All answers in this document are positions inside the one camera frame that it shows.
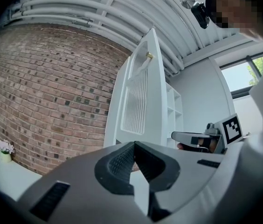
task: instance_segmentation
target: white ceiling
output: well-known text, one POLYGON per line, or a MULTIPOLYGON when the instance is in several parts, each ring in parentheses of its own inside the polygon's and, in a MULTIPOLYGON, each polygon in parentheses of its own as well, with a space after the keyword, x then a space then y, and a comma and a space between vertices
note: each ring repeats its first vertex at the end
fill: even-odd
POLYGON ((168 77, 214 52, 248 41, 235 29, 218 28, 212 22, 202 29, 180 0, 18 0, 10 8, 4 22, 21 18, 20 23, 67 24, 131 51, 155 28, 168 77))

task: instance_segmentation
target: window frame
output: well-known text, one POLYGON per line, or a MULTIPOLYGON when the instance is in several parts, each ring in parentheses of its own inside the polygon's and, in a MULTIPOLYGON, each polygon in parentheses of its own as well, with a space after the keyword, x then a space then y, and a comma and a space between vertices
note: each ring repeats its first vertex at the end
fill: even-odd
MULTIPOLYGON (((262 75, 261 75, 259 69, 256 67, 255 63, 253 62, 253 59, 257 59, 257 58, 260 58, 262 56, 263 56, 263 52, 257 53, 257 54, 252 55, 252 56, 246 56, 243 59, 222 65, 220 67, 220 69, 225 70, 225 69, 243 64, 243 63, 248 63, 248 65, 250 66, 250 68, 254 72, 256 79, 259 81, 262 75)), ((252 87, 253 87, 253 85, 248 86, 248 87, 244 87, 244 88, 236 90, 236 91, 232 91, 231 92, 232 99, 236 99, 236 98, 240 98, 240 97, 244 97, 244 96, 249 95, 249 91, 252 87)))

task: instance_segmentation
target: potted plant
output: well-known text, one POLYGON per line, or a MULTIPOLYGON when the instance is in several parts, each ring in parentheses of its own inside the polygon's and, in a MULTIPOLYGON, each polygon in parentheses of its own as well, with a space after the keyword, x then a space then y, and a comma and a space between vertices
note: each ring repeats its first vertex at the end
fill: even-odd
POLYGON ((0 140, 0 155, 3 162, 11 161, 11 153, 14 152, 14 146, 7 140, 0 140))

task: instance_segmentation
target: white bookshelf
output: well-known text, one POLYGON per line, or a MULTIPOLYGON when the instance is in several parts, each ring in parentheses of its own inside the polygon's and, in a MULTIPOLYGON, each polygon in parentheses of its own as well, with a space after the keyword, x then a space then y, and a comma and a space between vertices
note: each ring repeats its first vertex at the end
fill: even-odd
POLYGON ((167 90, 167 114, 168 114, 168 126, 167 126, 167 147, 177 148, 178 142, 171 138, 171 134, 174 131, 183 131, 183 113, 181 95, 166 83, 167 90))

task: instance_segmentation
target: black vent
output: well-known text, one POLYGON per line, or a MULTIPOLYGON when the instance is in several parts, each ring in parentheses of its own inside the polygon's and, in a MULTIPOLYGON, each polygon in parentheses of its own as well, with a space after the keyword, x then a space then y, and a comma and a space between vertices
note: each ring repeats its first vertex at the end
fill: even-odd
POLYGON ((166 167, 165 162, 155 153, 156 151, 152 153, 151 150, 135 145, 135 162, 148 182, 159 176, 166 167))
POLYGON ((205 165, 205 166, 209 166, 212 168, 218 168, 220 165, 219 162, 209 161, 209 160, 205 160, 205 159, 200 159, 199 161, 197 161, 197 163, 205 165))
POLYGON ((69 187, 69 184, 55 183, 30 212, 38 218, 47 221, 69 187))
POLYGON ((127 150, 111 159, 108 168, 115 177, 129 183, 134 162, 134 147, 130 146, 127 150))

